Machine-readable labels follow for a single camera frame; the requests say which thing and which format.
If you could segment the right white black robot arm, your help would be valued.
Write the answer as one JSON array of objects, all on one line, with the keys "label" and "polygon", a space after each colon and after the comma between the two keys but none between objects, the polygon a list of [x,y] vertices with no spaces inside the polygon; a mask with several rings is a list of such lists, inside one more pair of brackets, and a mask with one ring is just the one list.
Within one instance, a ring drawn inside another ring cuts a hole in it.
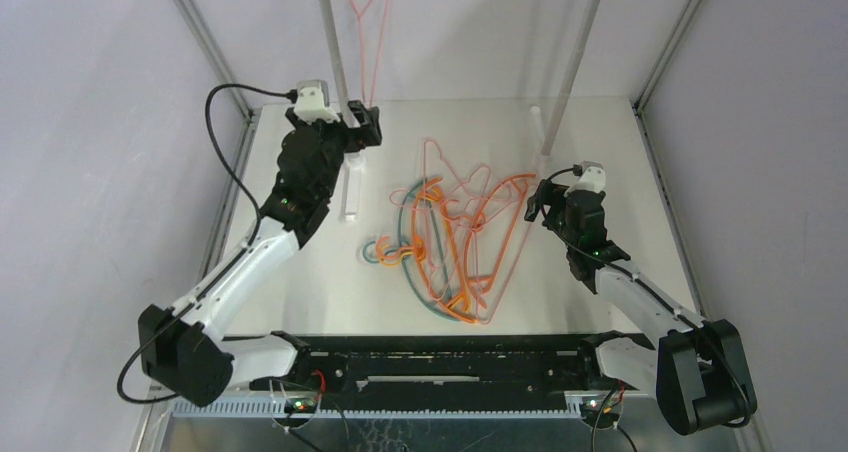
[{"label": "right white black robot arm", "polygon": [[684,307],[639,273],[607,236],[604,198],[586,179],[565,186],[547,178],[524,217],[540,218],[565,245],[574,278],[623,312],[650,343],[639,346],[619,333],[599,337],[578,360],[579,378],[592,388],[617,379],[650,395],[683,436],[746,427],[758,404],[739,330]]}]

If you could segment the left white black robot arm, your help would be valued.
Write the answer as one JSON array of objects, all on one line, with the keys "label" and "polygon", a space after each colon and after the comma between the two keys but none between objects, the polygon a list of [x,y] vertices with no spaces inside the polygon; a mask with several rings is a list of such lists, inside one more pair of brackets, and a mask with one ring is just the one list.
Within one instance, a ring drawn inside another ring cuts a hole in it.
[{"label": "left white black robot arm", "polygon": [[142,372],[195,406],[215,402],[230,387],[276,377],[290,389],[311,379],[306,343],[290,334],[228,340],[249,297],[300,252],[330,211],[346,155],[383,141],[380,110],[352,101],[351,127],[296,107],[280,143],[277,171],[245,238],[194,289],[167,308],[148,306],[138,318]]}]

